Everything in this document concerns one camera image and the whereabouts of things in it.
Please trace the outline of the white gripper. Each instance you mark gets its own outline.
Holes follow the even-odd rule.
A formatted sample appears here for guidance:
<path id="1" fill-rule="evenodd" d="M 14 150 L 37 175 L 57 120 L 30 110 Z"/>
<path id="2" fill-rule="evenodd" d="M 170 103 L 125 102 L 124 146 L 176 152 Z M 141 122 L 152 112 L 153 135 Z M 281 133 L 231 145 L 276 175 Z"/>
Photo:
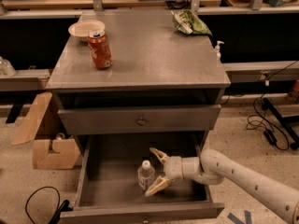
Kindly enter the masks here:
<path id="1" fill-rule="evenodd" d="M 202 173 L 200 159 L 198 157 L 168 157 L 167 154 L 155 147 L 151 147 L 149 151 L 157 157 L 161 164 L 164 165 L 164 173 L 166 177 L 159 175 L 146 190 L 146 197 L 152 196 L 160 190 L 167 188 L 171 184 L 171 180 L 194 180 Z"/>

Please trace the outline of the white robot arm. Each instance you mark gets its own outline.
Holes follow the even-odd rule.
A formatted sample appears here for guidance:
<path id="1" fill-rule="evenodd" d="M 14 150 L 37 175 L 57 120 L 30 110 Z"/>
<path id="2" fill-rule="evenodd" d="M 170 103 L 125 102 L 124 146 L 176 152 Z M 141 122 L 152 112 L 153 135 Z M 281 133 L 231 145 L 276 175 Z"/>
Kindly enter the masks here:
<path id="1" fill-rule="evenodd" d="M 218 185 L 224 178 L 235 183 L 288 224 L 299 224 L 299 191 L 257 173 L 223 155 L 215 149 L 204 149 L 199 157 L 168 156 L 151 147 L 164 167 L 164 176 L 158 176 L 146 190 L 154 195 L 178 179 L 190 179 L 204 185 Z"/>

